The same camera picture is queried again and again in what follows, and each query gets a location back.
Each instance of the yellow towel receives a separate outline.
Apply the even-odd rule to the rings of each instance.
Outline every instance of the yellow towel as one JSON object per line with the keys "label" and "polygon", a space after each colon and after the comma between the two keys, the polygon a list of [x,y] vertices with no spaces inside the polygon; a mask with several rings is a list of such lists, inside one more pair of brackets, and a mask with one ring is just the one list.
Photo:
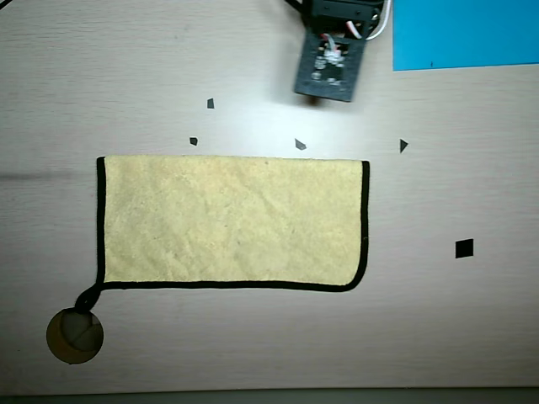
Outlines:
{"label": "yellow towel", "polygon": [[114,156],[98,175],[98,296],[81,307],[105,289],[344,291],[365,272],[368,162]]}

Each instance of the blue paper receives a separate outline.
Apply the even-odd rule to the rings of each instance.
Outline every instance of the blue paper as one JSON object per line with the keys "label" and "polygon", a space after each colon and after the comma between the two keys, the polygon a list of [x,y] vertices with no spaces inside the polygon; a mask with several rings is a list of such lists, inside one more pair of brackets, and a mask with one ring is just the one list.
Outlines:
{"label": "blue paper", "polygon": [[539,63],[539,0],[395,0],[393,70]]}

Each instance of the white cable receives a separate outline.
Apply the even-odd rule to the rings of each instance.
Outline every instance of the white cable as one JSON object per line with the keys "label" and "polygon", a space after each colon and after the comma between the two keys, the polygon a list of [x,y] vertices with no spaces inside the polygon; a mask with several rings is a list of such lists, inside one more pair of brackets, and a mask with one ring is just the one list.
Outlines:
{"label": "white cable", "polygon": [[357,28],[355,27],[354,23],[352,21],[346,21],[346,28],[348,28],[348,31],[357,39],[360,40],[362,37],[360,33],[357,31]]}
{"label": "white cable", "polygon": [[386,28],[387,21],[389,20],[389,13],[391,12],[391,0],[387,0],[387,7],[386,7],[386,15],[384,16],[384,21],[382,23],[381,28],[374,34],[371,34],[371,36],[367,37],[367,40],[374,40],[379,34],[382,33],[382,31]]}
{"label": "white cable", "polygon": [[334,39],[331,37],[330,34],[324,34],[324,36],[326,37],[326,39],[329,42],[329,48],[331,49],[331,51],[335,52],[337,50],[337,45],[335,44]]}

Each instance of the black towel border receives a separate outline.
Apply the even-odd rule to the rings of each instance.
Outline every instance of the black towel border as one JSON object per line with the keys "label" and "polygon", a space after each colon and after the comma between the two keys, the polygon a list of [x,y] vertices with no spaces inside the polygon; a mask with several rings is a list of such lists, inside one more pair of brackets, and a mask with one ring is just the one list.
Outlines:
{"label": "black towel border", "polygon": [[97,208],[97,244],[98,244],[98,273],[95,284],[85,290],[77,298],[75,309],[78,311],[90,311],[97,302],[102,290],[114,289],[287,289],[287,290],[312,290],[320,292],[346,292],[352,290],[361,282],[367,266],[369,251],[369,182],[371,167],[369,162],[362,162],[363,173],[361,181],[361,251],[360,261],[354,278],[343,285],[335,284],[311,284],[302,282],[289,282],[283,280],[237,280],[237,281],[214,281],[201,280],[195,282],[104,282],[105,259],[104,259],[104,215],[107,196],[106,172],[104,165],[105,157],[97,159],[98,177],[98,208]]}

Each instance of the white table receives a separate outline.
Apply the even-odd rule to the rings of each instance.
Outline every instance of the white table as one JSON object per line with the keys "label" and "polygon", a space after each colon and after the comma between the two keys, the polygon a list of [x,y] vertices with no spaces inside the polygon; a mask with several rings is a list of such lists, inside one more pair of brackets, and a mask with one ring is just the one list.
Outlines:
{"label": "white table", "polygon": [[[355,101],[313,106],[302,41],[278,0],[0,12],[0,393],[537,384],[539,66],[396,73],[389,25]],[[63,364],[45,329],[94,281],[95,158],[117,153],[369,160],[366,276],[105,291],[101,352]]]}

